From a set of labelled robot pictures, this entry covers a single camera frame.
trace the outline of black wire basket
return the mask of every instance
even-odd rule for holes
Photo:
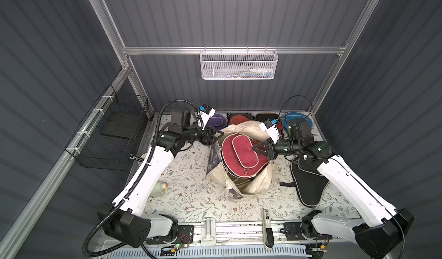
[[[129,170],[148,122],[148,99],[135,94],[114,92],[74,148],[65,148],[85,168]]]

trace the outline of gray corrugated wall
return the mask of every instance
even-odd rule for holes
[[[134,55],[138,74],[153,107],[173,99],[209,104],[217,111],[279,110],[290,96],[311,101],[337,58],[335,55],[281,55],[273,80],[218,81],[201,79],[199,56]],[[309,102],[293,98],[284,108],[308,109]]]
[[[0,0],[0,55],[3,238],[121,65],[88,0]],[[80,191],[103,201],[101,193],[116,187],[110,184],[124,185],[108,173],[74,168],[43,213],[53,227],[39,221],[30,239],[66,245],[74,227],[93,226],[81,217],[91,201]],[[108,181],[97,178],[102,174]]]
[[[406,250],[428,258],[442,243],[441,47],[442,0],[382,0],[316,116],[356,173],[414,214]]]
[[[336,46],[366,0],[105,0],[126,46]],[[132,56],[156,111],[177,98],[218,111],[313,101],[334,55],[279,55],[275,79],[205,81],[197,56]],[[307,109],[294,99],[286,109]]]
[[[106,0],[126,46],[342,45],[366,0]]]

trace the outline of black strap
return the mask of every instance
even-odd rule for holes
[[[296,187],[296,182],[279,182],[279,186]]]

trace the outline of red wire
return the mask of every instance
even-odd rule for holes
[[[189,237],[187,237],[187,235],[184,235],[185,238],[187,238],[189,240],[189,244],[191,243],[191,240],[189,239]]]
[[[180,245],[180,248],[183,246],[183,235],[180,233],[180,236],[181,236],[181,245]]]

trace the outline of white cable tie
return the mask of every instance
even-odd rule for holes
[[[75,147],[75,148],[66,148],[66,150],[74,150],[74,151],[80,152],[80,148],[78,148],[78,147]]]
[[[103,96],[109,98],[113,102],[113,96]]]
[[[78,133],[79,135],[86,134],[88,138],[91,138],[91,135],[90,135],[90,133],[89,133],[87,130],[84,130],[84,131],[78,131],[77,133]]]
[[[102,108],[93,109],[92,111],[93,111],[93,112],[95,112],[95,111],[99,111],[99,112],[101,112],[101,113],[103,114],[103,116],[104,116],[104,110],[103,110]]]

